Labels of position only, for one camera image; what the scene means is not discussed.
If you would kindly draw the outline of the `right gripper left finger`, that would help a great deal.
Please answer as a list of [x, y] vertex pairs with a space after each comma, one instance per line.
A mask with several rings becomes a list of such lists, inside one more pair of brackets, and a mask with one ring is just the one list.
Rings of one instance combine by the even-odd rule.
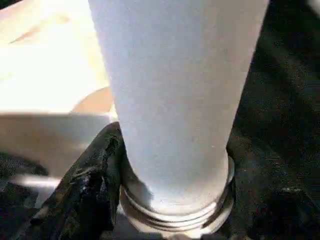
[[31, 240], [97, 240], [113, 230], [126, 149], [120, 124], [104, 127], [31, 220]]

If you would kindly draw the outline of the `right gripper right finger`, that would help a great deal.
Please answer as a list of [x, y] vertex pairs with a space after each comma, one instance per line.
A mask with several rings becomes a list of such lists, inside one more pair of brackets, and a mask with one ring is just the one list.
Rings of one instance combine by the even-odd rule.
[[232, 223], [251, 240], [311, 240], [313, 210], [300, 161], [266, 144], [230, 143], [236, 197]]

